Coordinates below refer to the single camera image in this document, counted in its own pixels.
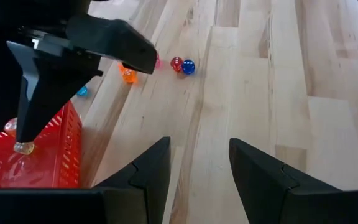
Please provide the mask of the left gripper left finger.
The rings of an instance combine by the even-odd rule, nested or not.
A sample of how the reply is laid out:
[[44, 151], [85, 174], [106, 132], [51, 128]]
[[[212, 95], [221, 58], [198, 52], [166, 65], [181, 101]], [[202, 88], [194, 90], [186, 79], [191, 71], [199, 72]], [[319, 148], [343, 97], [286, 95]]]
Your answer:
[[96, 185], [106, 224], [162, 224], [170, 174], [170, 138], [165, 136]]

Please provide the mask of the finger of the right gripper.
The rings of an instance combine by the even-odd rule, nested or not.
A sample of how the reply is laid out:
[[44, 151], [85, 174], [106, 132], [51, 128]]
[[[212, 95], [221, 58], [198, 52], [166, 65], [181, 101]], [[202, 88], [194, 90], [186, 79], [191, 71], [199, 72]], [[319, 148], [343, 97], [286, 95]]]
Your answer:
[[65, 29], [73, 45], [123, 62], [125, 67], [151, 74], [157, 61], [154, 45], [128, 22], [88, 14], [72, 17]]
[[101, 76], [101, 57], [82, 50], [57, 53], [8, 42], [22, 69], [16, 141], [33, 141], [48, 122], [93, 77]]

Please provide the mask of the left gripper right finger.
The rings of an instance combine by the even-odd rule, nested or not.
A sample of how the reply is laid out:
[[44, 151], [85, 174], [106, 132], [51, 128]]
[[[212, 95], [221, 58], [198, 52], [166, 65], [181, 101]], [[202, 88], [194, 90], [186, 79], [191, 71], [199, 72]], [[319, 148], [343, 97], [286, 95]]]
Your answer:
[[237, 138], [229, 160], [250, 224], [358, 224], [358, 190], [337, 189]]

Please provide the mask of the red plastic basket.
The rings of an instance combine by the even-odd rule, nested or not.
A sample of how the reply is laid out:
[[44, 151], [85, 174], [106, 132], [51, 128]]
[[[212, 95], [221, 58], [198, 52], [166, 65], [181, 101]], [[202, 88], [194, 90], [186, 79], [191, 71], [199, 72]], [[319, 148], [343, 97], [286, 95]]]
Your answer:
[[29, 155], [14, 151], [13, 136], [0, 133], [0, 188], [77, 188], [82, 123], [68, 102], [34, 141]]

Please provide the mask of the yellow-green translucent die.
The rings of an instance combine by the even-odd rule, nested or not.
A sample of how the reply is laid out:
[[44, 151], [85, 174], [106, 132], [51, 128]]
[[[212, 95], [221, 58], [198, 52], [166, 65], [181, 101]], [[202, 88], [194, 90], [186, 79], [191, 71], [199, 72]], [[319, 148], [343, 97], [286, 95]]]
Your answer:
[[16, 142], [14, 144], [14, 152], [19, 154], [29, 155], [33, 152], [34, 149], [35, 149], [35, 144], [33, 142], [26, 142], [26, 143]]

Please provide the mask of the red translucent die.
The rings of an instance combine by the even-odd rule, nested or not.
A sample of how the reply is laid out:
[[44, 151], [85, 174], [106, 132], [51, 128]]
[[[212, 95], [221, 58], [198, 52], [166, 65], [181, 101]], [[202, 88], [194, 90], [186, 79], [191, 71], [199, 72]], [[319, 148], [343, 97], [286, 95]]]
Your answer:
[[173, 57], [170, 61], [172, 69], [178, 73], [182, 71], [183, 60], [180, 57]]

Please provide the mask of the blue translucent die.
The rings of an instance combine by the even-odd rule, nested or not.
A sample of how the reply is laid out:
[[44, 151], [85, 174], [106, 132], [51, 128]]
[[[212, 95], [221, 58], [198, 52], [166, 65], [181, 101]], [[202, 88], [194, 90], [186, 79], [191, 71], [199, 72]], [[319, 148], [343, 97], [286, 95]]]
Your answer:
[[184, 74], [191, 75], [195, 72], [196, 66], [195, 66], [194, 61], [192, 61], [190, 59], [186, 59], [181, 64], [181, 69]]

